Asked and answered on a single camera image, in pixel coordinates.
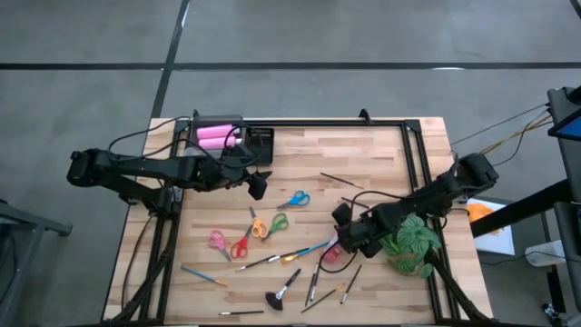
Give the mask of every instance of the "concrete floor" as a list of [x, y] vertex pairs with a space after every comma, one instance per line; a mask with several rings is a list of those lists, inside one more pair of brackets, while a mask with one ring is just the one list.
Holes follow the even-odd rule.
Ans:
[[[4, 1], [0, 62], [163, 62], [180, 2]], [[564, 0], [198, 0], [189, 7], [176, 62], [575, 61], [581, 45], [569, 41], [580, 28]], [[74, 224], [67, 239], [44, 239], [16, 325], [101, 317], [127, 207], [105, 189], [68, 184], [68, 156], [143, 129], [160, 77], [155, 71], [0, 71], [0, 198]], [[247, 117], [354, 116], [367, 108], [374, 116], [443, 116], [454, 141], [546, 102], [549, 88], [579, 84], [577, 70], [174, 72], [162, 117], [194, 108]], [[454, 148], [479, 151], [534, 116]], [[134, 137], [118, 151], [137, 154], [143, 141]], [[491, 162], [515, 146], [495, 151]], [[497, 170], [501, 179], [486, 195], [508, 200], [565, 177], [556, 140], [540, 129]], [[515, 242], [519, 251], [542, 243], [538, 221], [516, 225]], [[543, 271], [525, 263], [483, 271], [497, 318], [547, 324], [538, 309], [549, 300]]]

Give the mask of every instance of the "white container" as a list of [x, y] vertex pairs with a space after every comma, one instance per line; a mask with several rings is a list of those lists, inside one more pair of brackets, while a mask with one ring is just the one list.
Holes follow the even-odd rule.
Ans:
[[527, 256], [528, 263], [535, 267], [562, 264], [566, 261], [561, 240], [527, 247], [525, 255]]

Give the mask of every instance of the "artificial plant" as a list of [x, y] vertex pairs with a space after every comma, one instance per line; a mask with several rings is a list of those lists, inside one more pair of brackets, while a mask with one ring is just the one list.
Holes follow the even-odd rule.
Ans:
[[434, 271], [431, 263], [424, 263], [424, 256], [431, 247], [442, 246], [438, 236], [432, 232], [423, 219], [414, 213], [408, 215], [401, 227], [380, 240], [383, 251], [402, 274], [415, 274], [419, 269], [421, 278], [428, 278]]

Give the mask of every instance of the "black clamp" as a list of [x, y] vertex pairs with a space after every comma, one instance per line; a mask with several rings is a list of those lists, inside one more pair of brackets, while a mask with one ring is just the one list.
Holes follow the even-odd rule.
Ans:
[[419, 120], [417, 120], [417, 119], [406, 119], [404, 121], [404, 123], [408, 127], [408, 130], [412, 130], [416, 134], [421, 134], [421, 124], [419, 123]]
[[367, 124], [367, 126], [373, 125], [373, 120], [371, 120], [371, 117], [369, 116], [367, 109], [361, 109], [361, 111], [359, 112], [359, 118], [365, 119], [365, 124]]

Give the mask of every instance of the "metal stand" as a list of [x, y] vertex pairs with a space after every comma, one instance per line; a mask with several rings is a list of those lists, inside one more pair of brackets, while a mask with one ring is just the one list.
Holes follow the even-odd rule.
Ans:
[[0, 217], [10, 221], [5, 223], [9, 225], [7, 228], [14, 229], [20, 227], [30, 230], [33, 234], [25, 249], [19, 251], [21, 255], [18, 255], [18, 261], [15, 263], [15, 275], [7, 286], [5, 298], [0, 303], [0, 326], [9, 326], [25, 286], [26, 277], [30, 272], [34, 257], [38, 251], [38, 246], [43, 238], [44, 231], [54, 231], [61, 236], [68, 236], [73, 226], [18, 210], [4, 201], [0, 201]]
[[571, 202], [573, 196], [569, 181], [563, 180], [554, 183], [544, 190], [529, 195], [528, 197], [509, 204], [506, 207], [495, 211], [486, 217], [473, 222], [472, 235], [476, 238], [487, 233], [491, 233], [502, 227], [518, 223], [535, 214], [545, 212], [553, 208], [557, 202]]

